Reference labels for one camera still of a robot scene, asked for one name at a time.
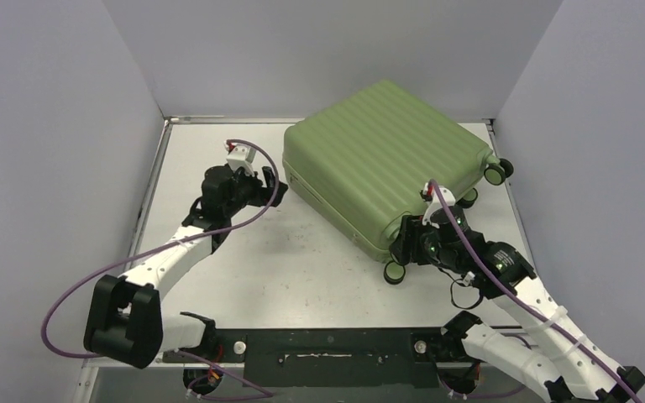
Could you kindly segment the green suitcase with blue lining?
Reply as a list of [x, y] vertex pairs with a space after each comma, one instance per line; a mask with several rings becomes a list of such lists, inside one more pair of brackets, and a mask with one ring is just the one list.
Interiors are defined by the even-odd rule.
[[458, 200], [497, 162], [481, 138], [388, 80], [290, 126], [289, 187], [370, 258], [386, 262], [405, 215], [421, 216], [435, 180]]

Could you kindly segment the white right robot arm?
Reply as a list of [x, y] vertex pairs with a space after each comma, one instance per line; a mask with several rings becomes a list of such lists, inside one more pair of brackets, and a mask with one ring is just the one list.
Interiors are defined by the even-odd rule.
[[523, 348], [464, 308], [444, 325], [443, 351], [491, 364], [545, 402], [638, 402], [643, 372], [604, 353], [546, 289], [536, 270], [508, 243], [485, 239], [462, 212], [407, 215], [390, 247], [400, 264], [430, 264], [458, 275], [512, 317], [537, 345]]

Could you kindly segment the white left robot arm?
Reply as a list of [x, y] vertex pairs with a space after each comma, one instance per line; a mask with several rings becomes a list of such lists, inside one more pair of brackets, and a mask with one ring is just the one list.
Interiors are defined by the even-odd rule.
[[274, 166], [249, 173], [217, 165], [206, 170], [200, 196], [169, 242], [138, 258], [119, 276], [104, 275], [94, 286], [84, 332], [86, 351], [138, 369], [160, 353], [185, 349], [210, 359], [218, 348], [214, 320], [182, 311], [165, 315], [166, 295], [198, 263], [213, 255], [235, 230], [233, 217], [246, 207], [264, 212], [287, 190]]

